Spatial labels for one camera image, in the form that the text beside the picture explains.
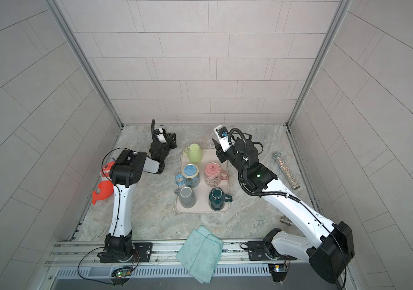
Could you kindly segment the light green mug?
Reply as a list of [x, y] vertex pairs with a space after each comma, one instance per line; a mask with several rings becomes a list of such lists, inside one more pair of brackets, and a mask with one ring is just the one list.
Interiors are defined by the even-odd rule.
[[198, 164], [203, 159], [203, 152], [197, 143], [189, 145], [183, 150], [184, 155], [187, 156], [190, 163]]

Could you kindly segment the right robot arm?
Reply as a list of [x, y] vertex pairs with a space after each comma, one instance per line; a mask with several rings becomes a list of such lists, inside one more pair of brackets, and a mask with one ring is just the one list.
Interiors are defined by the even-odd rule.
[[345, 223], [335, 224], [310, 208], [289, 190], [273, 171], [259, 162], [254, 142], [237, 128], [219, 126], [213, 139], [220, 162], [237, 169], [238, 182], [250, 196], [263, 198], [287, 216], [304, 234], [293, 237], [275, 228], [264, 238], [271, 259], [291, 256], [311, 265], [326, 282], [334, 284], [355, 255], [353, 232]]

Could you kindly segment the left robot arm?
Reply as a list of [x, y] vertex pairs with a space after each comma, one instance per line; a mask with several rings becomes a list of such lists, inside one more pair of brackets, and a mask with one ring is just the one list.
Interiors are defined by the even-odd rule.
[[105, 175], [114, 194], [111, 227], [105, 237], [103, 251], [97, 256], [101, 263], [135, 262], [139, 258], [132, 243], [131, 210], [136, 184], [144, 172], [162, 174], [170, 150], [177, 148], [176, 134], [152, 129], [149, 153], [121, 148], [116, 161]]

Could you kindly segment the pink ghost mug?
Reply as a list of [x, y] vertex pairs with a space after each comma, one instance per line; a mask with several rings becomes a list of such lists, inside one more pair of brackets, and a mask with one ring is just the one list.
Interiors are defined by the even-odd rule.
[[229, 179], [229, 175], [224, 171], [220, 164], [209, 162], [204, 169], [204, 180], [210, 187], [218, 187], [222, 181]]

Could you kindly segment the dark green mug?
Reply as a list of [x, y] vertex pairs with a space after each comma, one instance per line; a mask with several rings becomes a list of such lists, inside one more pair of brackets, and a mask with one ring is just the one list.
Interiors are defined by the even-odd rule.
[[233, 201], [233, 197], [224, 193], [220, 187], [212, 188], [208, 197], [210, 208], [213, 211], [221, 211], [226, 203], [231, 203]]

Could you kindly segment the grey mug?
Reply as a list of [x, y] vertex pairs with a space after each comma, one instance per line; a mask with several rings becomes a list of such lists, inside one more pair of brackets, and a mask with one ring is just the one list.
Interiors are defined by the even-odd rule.
[[177, 189], [175, 195], [179, 198], [181, 205], [186, 209], [192, 208], [196, 203], [196, 195], [188, 186]]

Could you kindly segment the beige tray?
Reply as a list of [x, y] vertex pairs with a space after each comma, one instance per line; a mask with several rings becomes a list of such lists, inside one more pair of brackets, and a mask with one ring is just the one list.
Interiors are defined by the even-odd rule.
[[224, 203], [223, 209], [219, 211], [214, 211], [210, 207], [209, 194], [212, 187], [205, 183], [205, 166], [210, 162], [218, 163], [222, 170], [228, 173], [228, 163], [221, 163], [216, 156], [215, 149], [203, 149], [203, 159], [198, 164], [200, 183], [197, 187], [192, 188], [193, 194], [195, 195], [195, 204], [190, 208], [184, 207], [183, 203], [179, 199], [179, 195], [176, 195], [175, 210], [178, 213], [223, 213], [229, 210], [231, 203]]

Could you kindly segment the glitter tube bottle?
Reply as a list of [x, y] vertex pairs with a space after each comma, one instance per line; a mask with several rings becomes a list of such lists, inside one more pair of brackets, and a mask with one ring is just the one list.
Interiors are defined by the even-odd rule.
[[282, 157], [280, 152], [273, 152], [272, 157], [275, 162], [278, 164], [279, 168], [283, 172], [284, 176], [286, 177], [287, 181], [291, 185], [292, 190], [297, 190], [301, 186], [297, 181], [296, 177], [293, 175], [292, 171], [290, 170], [289, 166], [287, 165], [285, 159]]

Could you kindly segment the red shark plush toy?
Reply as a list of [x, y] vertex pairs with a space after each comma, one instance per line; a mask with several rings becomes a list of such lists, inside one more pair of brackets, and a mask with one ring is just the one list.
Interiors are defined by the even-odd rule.
[[92, 204], [95, 205], [97, 201], [105, 200], [113, 195], [114, 185], [109, 177], [110, 170], [114, 165], [114, 161], [107, 163], [100, 171], [101, 180], [97, 186], [97, 190], [92, 193]]

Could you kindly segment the small metal fitting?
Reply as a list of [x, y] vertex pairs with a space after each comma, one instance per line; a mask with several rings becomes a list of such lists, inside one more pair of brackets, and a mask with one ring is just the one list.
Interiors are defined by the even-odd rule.
[[286, 225], [288, 225], [288, 226], [291, 226], [291, 225], [292, 225], [292, 222], [291, 222], [286, 216], [282, 216], [282, 217], [280, 218], [280, 222], [281, 222], [281, 223], [284, 223], [284, 224], [286, 224]]

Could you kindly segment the teal folded cloth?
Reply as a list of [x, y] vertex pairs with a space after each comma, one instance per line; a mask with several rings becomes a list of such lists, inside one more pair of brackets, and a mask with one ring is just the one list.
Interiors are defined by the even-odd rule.
[[192, 231], [176, 258], [197, 281], [210, 283], [221, 259], [223, 244], [210, 230], [200, 226]]

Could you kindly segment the circuit board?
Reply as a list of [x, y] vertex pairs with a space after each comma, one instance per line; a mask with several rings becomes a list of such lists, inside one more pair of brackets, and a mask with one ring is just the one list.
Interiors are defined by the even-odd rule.
[[286, 264], [269, 264], [268, 268], [273, 282], [281, 283], [286, 280], [289, 270]]
[[111, 277], [115, 279], [126, 279], [132, 275], [133, 267], [122, 267], [113, 270]]

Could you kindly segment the left circuit board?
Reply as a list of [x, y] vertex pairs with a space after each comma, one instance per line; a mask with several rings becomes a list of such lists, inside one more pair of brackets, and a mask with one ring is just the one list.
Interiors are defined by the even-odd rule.
[[115, 279], [126, 279], [132, 275], [133, 267], [122, 267], [113, 270], [111, 277]]

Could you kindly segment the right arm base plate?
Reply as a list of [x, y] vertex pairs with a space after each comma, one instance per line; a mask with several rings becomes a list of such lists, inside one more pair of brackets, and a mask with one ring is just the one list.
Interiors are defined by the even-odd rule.
[[248, 241], [241, 243], [242, 250], [248, 252], [250, 261], [295, 261], [296, 258], [278, 254], [270, 242]]

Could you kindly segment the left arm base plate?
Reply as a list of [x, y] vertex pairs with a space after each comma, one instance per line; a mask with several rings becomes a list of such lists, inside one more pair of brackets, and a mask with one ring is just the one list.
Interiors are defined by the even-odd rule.
[[152, 255], [153, 243], [151, 242], [136, 242], [133, 243], [134, 251], [128, 257], [118, 258], [116, 254], [109, 254], [107, 251], [102, 251], [97, 255], [101, 263], [130, 263], [150, 261]]

